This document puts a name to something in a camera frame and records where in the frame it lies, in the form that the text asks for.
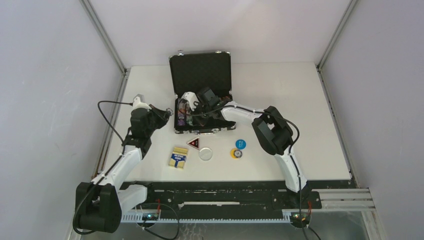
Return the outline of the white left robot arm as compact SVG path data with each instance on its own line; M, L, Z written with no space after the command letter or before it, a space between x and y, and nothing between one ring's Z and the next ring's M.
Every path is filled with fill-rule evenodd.
M122 214L140 204L149 209L157 196L145 186L121 190L129 173L144 159L152 145L154 131L164 127L173 111L153 105L136 106L130 113L130 127L116 161L90 182L81 182L75 193L73 230L80 235L94 232L114 233Z

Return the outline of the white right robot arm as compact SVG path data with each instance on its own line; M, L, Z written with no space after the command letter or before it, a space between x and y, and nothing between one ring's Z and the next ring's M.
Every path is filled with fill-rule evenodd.
M208 87L186 100L196 118L250 125L262 149L276 159L286 188L291 192L289 203L295 208L302 208L308 203L311 188L294 154L294 144L300 137L300 130L285 119L276 107L254 109L243 106L230 98L218 97Z

